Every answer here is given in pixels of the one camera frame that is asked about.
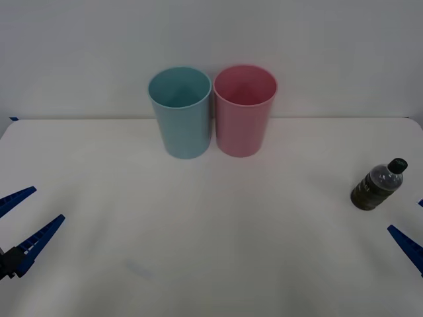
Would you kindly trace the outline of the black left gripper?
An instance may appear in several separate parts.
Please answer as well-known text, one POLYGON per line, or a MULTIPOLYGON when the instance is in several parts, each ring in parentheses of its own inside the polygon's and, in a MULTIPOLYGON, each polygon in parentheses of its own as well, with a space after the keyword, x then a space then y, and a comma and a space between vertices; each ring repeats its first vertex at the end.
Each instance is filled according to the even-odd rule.
MULTIPOLYGON (((0 199, 0 217, 3 217, 18 204, 36 192, 34 186, 25 188, 0 199)), ((34 264, 35 259, 45 248, 52 236, 64 222, 65 216, 59 215, 53 221, 41 228, 35 234, 12 247, 5 253, 0 253, 0 280, 8 276, 21 278, 34 264)))

